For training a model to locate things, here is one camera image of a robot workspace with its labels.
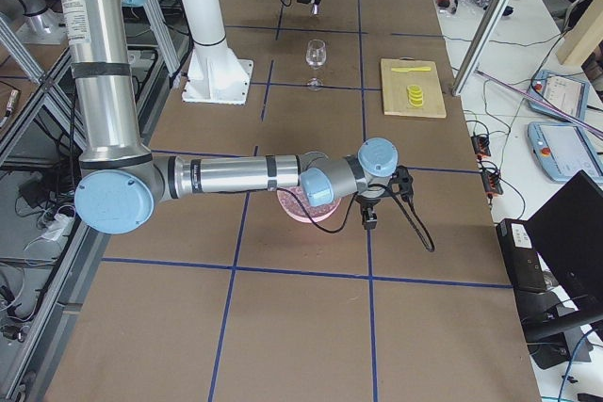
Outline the clear wine glass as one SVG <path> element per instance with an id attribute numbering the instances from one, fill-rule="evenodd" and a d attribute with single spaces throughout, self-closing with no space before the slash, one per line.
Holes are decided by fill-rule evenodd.
<path id="1" fill-rule="evenodd" d="M 308 81 L 307 87 L 311 90 L 320 90 L 322 82 L 318 77 L 318 70 L 324 66 L 327 60 L 326 43 L 318 39 L 308 41 L 305 60 L 307 65 L 313 70 L 313 75 Z"/>

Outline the clear ice cubes pile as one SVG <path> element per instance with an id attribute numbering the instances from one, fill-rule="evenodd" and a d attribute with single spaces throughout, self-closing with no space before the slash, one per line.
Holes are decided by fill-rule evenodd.
<path id="1" fill-rule="evenodd" d="M 312 206 L 300 186 L 278 190 L 277 199 L 288 214 L 298 217 L 304 215 L 303 210 L 306 210 L 311 217 L 329 215 L 340 203 L 340 200 L 335 200 L 319 206 Z"/>

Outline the pink bowl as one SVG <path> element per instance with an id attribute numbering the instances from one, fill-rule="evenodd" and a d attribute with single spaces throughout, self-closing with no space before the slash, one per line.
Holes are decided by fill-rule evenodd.
<path id="1" fill-rule="evenodd" d="M 292 186 L 277 191 L 277 199 L 285 212 L 299 222 L 310 223 L 311 220 L 321 222 L 330 217 L 339 206 L 341 200 L 320 206 L 311 206 L 301 186 Z"/>

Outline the yellow plastic knife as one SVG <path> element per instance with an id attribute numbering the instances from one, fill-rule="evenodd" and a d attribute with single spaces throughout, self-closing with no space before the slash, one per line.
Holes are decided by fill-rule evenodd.
<path id="1" fill-rule="evenodd" d="M 430 66 L 414 66 L 414 67 L 392 67 L 391 72 L 408 73 L 408 72 L 430 72 Z"/>

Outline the lemon slice stack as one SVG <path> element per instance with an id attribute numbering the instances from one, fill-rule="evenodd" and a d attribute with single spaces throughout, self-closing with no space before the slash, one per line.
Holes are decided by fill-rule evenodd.
<path id="1" fill-rule="evenodd" d="M 406 87 L 408 103 L 414 108 L 420 108 L 424 105 L 424 92 L 419 85 L 408 85 Z"/>

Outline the bamboo cutting board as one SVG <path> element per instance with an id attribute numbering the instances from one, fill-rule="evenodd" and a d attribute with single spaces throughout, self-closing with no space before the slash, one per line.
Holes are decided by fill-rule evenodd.
<path id="1" fill-rule="evenodd" d="M 444 119 L 447 111 L 436 65 L 414 59 L 381 59 L 383 113 Z"/>

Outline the black box device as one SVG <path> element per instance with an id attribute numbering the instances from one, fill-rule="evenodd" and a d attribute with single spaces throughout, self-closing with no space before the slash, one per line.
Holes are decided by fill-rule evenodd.
<path id="1" fill-rule="evenodd" d="M 546 281 L 543 269 L 525 228 L 525 221 L 504 218 L 496 226 L 496 231 L 513 288 L 535 294 L 544 293 Z"/>

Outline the black monitor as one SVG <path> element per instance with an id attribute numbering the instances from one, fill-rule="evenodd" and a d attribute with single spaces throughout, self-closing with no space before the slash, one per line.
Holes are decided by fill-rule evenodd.
<path id="1" fill-rule="evenodd" d="M 525 224 L 531 244 L 565 293 L 573 313 L 524 328 L 536 342 L 602 320 L 602 189 L 583 170 L 574 175 Z"/>

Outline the near teach pendant tablet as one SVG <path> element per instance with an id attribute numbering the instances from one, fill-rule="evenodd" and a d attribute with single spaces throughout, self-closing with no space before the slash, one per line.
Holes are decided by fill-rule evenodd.
<path id="1" fill-rule="evenodd" d="M 528 125 L 528 139 L 550 180 L 565 183 L 582 170 L 596 183 L 602 183 L 602 161 L 580 127 L 533 121 Z"/>

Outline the teach pendant tablet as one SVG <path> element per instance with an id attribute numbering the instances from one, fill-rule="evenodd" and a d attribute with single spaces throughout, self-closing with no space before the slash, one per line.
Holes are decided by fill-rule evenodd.
<path id="1" fill-rule="evenodd" d="M 540 70 L 528 94 L 541 102 L 550 102 L 567 115 L 579 120 L 585 118 L 589 86 L 577 78 Z"/>
<path id="2" fill-rule="evenodd" d="M 550 180 L 565 183 L 582 170 L 596 183 L 602 183 L 602 161 L 580 127 L 533 121 L 528 125 L 528 139 Z"/>

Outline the far teach pendant tablet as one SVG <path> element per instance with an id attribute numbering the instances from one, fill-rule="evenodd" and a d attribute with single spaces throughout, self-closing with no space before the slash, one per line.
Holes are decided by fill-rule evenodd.
<path id="1" fill-rule="evenodd" d="M 589 86 L 577 78 L 540 70 L 528 94 L 541 102 L 550 102 L 567 115 L 579 120 L 585 118 Z"/>

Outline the white pedestal column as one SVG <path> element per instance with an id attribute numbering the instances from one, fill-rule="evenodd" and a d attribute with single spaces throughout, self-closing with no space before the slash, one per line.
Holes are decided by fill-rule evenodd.
<path id="1" fill-rule="evenodd" d="M 220 0 L 182 0 L 193 50 L 183 100 L 188 103 L 244 105 L 253 62 L 229 47 Z"/>

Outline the aluminium frame post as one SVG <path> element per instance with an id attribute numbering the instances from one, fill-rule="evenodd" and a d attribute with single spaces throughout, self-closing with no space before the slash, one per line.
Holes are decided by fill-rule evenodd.
<path id="1" fill-rule="evenodd" d="M 469 76 L 477 69 L 481 54 L 490 40 L 497 23 L 502 18 L 502 13 L 509 2 L 510 0 L 491 0 L 454 79 L 454 83 L 451 87 L 451 94 L 453 96 L 461 95 Z"/>

